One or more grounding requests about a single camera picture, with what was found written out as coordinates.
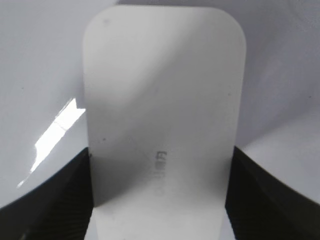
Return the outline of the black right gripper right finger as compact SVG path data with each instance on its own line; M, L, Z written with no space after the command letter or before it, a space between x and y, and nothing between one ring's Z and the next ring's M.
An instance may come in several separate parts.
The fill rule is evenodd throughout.
M235 147L225 209L237 240L318 240L320 205Z

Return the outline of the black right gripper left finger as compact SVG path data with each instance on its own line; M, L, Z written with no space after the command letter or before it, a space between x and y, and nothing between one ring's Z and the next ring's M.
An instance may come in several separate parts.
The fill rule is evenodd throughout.
M83 240L93 210L88 148L29 193L0 209L2 240Z

